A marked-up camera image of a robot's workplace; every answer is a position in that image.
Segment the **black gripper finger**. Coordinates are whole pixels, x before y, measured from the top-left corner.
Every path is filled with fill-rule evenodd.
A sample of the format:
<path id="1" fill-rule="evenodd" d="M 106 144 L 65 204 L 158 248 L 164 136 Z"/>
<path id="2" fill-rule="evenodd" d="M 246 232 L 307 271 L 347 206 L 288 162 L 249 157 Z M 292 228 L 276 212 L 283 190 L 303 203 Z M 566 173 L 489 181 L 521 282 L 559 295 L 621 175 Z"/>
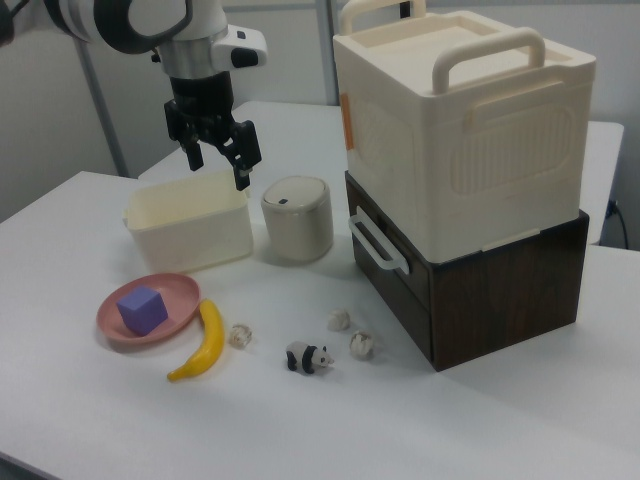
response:
<path id="1" fill-rule="evenodd" d="M 248 188 L 250 173 L 262 160 L 255 125 L 249 120 L 232 121 L 218 150 L 232 166 L 236 189 L 243 191 Z"/>
<path id="2" fill-rule="evenodd" d="M 182 137 L 181 147 L 187 156 L 191 171 L 195 172 L 204 166 L 199 138 L 196 133 L 186 132 Z"/>

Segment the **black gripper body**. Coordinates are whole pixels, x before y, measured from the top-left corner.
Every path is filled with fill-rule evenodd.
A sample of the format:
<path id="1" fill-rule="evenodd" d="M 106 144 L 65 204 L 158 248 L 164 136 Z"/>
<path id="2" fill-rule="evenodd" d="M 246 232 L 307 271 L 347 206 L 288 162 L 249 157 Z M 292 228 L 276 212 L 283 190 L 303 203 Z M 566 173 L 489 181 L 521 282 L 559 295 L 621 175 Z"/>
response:
<path id="1" fill-rule="evenodd" d="M 170 78 L 174 98 L 165 103 L 171 140 L 200 140 L 214 146 L 244 138 L 251 122 L 232 116 L 234 94 L 229 72 L 202 79 Z"/>

